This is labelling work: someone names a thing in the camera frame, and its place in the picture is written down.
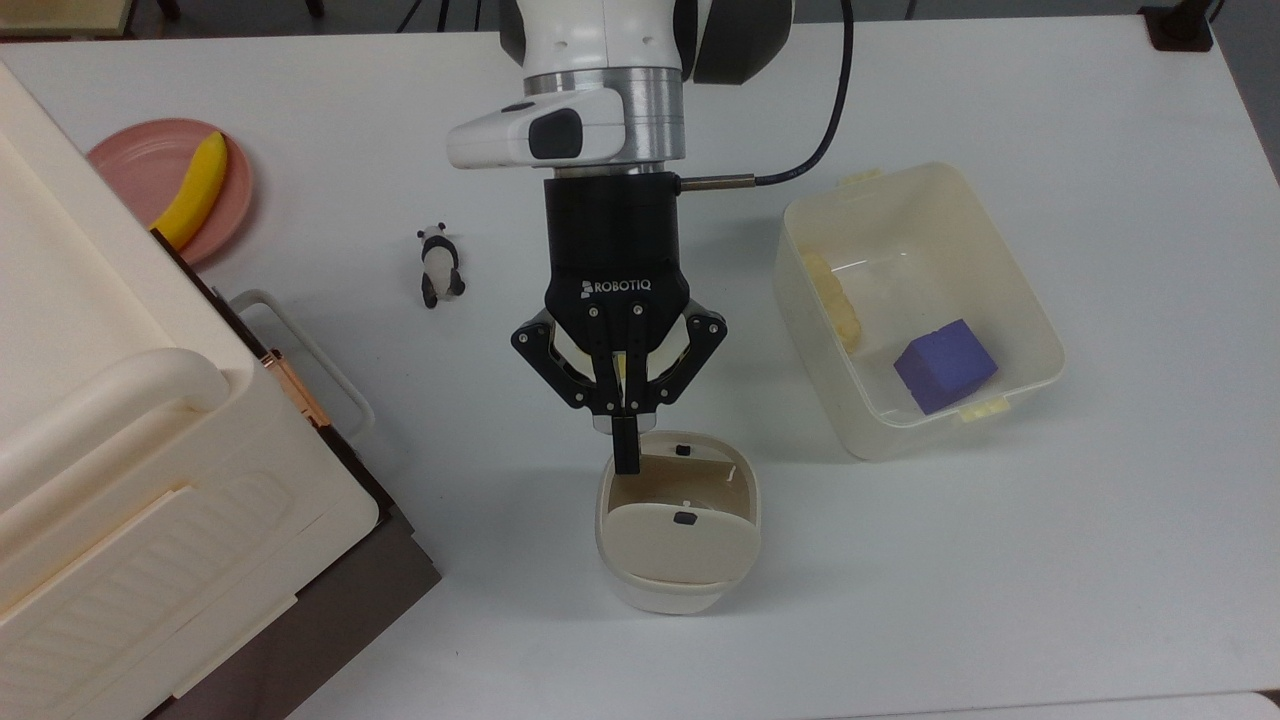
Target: banana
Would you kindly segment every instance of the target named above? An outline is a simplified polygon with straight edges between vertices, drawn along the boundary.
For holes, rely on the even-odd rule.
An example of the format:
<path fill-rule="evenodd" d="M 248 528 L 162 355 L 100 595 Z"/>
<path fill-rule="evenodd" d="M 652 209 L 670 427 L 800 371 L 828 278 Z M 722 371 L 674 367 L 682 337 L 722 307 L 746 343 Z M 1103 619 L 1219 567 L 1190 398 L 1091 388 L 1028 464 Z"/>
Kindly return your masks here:
<path fill-rule="evenodd" d="M 858 348 L 858 341 L 863 337 L 863 324 L 858 320 L 858 313 L 854 311 L 854 306 L 849 302 L 845 288 L 840 284 L 836 274 L 831 270 L 831 265 L 827 264 L 827 260 L 822 255 L 818 255 L 813 250 L 801 250 L 800 259 L 804 260 L 804 266 L 809 270 L 813 286 L 818 288 L 818 299 L 822 300 L 822 309 L 827 311 L 827 318 L 831 319 L 832 327 L 836 328 L 840 343 L 845 346 L 846 352 L 852 352 Z"/>
<path fill-rule="evenodd" d="M 182 250 L 209 218 L 225 177 L 227 140 L 223 133 L 214 132 L 196 147 L 178 195 L 148 229 L 160 231 L 174 250 Z"/>

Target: plastic container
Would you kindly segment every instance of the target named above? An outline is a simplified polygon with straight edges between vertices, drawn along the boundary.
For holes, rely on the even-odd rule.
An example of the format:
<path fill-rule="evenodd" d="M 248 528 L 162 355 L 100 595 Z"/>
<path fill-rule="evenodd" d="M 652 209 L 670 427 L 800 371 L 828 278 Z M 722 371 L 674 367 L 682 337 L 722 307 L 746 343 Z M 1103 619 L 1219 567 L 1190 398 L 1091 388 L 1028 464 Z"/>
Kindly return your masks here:
<path fill-rule="evenodd" d="M 639 475 L 604 468 L 595 543 L 614 591 L 640 610 L 687 615 L 736 585 L 760 552 L 755 473 L 728 443 L 692 433 L 640 438 Z"/>
<path fill-rule="evenodd" d="M 801 251 L 831 265 L 861 323 L 852 352 L 823 311 Z M 982 425 L 1062 374 L 1062 343 L 982 202 L 931 163 L 792 202 L 773 287 L 814 389 L 844 446 L 884 460 Z M 964 319 L 998 370 L 977 393 L 925 415 L 893 361 L 916 337 Z"/>
<path fill-rule="evenodd" d="M 0 717 L 180 697 L 379 510 L 0 64 Z"/>

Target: translucent plastic box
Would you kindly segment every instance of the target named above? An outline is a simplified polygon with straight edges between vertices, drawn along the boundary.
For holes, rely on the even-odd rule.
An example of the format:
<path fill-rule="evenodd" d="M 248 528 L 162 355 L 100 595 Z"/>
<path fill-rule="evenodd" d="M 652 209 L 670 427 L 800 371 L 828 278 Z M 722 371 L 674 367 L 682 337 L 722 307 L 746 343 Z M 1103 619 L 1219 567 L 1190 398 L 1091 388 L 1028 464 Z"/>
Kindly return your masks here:
<path fill-rule="evenodd" d="M 852 352 L 823 310 L 801 251 L 832 268 L 861 322 Z M 845 447 L 884 460 L 1011 409 L 1062 374 L 1062 343 L 982 202 L 932 163 L 792 202 L 774 291 Z M 893 361 L 964 319 L 1000 366 L 977 393 L 925 415 Z"/>

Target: yellow banana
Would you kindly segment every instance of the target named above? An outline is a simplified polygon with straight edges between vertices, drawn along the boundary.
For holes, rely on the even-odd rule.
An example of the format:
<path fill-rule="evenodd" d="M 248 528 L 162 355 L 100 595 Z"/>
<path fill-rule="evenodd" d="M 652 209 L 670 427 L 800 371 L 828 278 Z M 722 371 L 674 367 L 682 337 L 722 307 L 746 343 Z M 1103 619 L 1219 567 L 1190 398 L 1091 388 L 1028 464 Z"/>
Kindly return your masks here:
<path fill-rule="evenodd" d="M 209 218 L 225 177 L 227 140 L 223 133 L 214 132 L 196 147 L 178 195 L 150 229 L 160 231 L 174 250 L 182 250 Z"/>

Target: floor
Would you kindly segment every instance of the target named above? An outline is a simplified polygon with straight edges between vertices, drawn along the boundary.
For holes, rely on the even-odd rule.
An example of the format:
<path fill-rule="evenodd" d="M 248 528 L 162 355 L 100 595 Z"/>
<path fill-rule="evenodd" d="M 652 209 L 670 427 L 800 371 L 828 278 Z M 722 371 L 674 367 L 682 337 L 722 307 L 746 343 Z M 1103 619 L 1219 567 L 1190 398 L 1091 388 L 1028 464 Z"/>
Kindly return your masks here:
<path fill-rule="evenodd" d="M 855 0 L 863 20 L 902 19 L 910 0 Z M 1172 4 L 1172 0 L 1149 0 Z M 166 22 L 155 0 L 137 0 L 137 37 L 229 37 L 394 32 L 415 0 L 325 0 L 325 17 L 307 14 L 303 0 L 178 0 L 182 19 Z M 497 0 L 444 0 L 444 29 L 495 29 Z M 419 0 L 404 32 L 434 32 L 442 0 Z M 918 0 L 916 19 L 1021 15 L 1129 14 L 1140 0 Z M 799 22 L 840 19 L 836 0 L 796 0 Z M 1253 124 L 1280 177 L 1280 1 L 1225 0 L 1213 32 L 1235 76 Z"/>

